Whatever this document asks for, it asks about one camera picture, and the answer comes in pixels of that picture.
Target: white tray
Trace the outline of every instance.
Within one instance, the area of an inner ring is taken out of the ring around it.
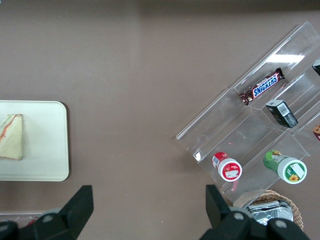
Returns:
[[[63,181],[69,175],[67,110],[58,101],[0,100],[0,120],[23,114],[22,160],[0,159],[0,181]]]

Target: white label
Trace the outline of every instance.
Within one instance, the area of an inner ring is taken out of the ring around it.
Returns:
[[[293,127],[297,124],[297,121],[295,120],[292,114],[288,114],[287,116],[284,117],[284,119],[286,120],[286,122],[289,124],[290,127]]]
[[[281,103],[277,108],[282,116],[285,116],[290,113],[289,109],[284,103]]]
[[[200,154],[200,152],[198,152],[198,153],[195,155],[195,160],[197,160],[198,162],[201,160],[201,154]]]
[[[225,175],[228,179],[231,179],[231,178],[238,177],[238,173],[239,173],[238,170],[232,170],[232,171],[227,171]]]
[[[213,166],[214,166],[216,169],[218,169],[219,159],[216,158],[216,156],[213,156],[213,158],[212,158],[212,164],[213,164]]]
[[[299,166],[298,163],[290,165],[293,171],[298,175],[299,178],[302,178],[305,175],[305,171]]]

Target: clear acrylic display stand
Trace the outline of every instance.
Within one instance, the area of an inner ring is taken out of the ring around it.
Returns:
[[[24,228],[28,224],[36,221],[43,211],[11,211],[0,212],[0,222],[12,221],[15,222],[19,228]]]
[[[320,36],[309,22],[298,26],[176,136],[235,206],[249,205],[279,179],[264,166],[266,152],[278,150],[303,160],[320,147],[312,131],[320,124],[320,76],[311,66],[319,56]],[[297,66],[308,67],[296,74]],[[276,68],[286,78],[245,105],[239,94]],[[279,125],[266,107],[270,100],[285,100],[298,124]],[[226,152],[241,164],[238,181],[220,177],[212,165],[217,152]]]

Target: small black package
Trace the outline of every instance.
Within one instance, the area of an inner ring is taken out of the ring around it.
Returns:
[[[320,58],[312,64],[313,69],[320,76]]]
[[[298,124],[296,117],[284,100],[271,100],[266,106],[281,126],[292,129]]]

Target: brown tabletop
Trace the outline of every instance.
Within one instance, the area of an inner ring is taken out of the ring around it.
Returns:
[[[0,182],[0,211],[60,207],[93,185],[80,239],[199,239],[213,180],[175,135],[298,24],[320,33],[317,0],[1,2],[0,99],[67,106],[70,175]],[[319,157],[306,159],[301,184],[272,188],[298,206],[311,239]]]

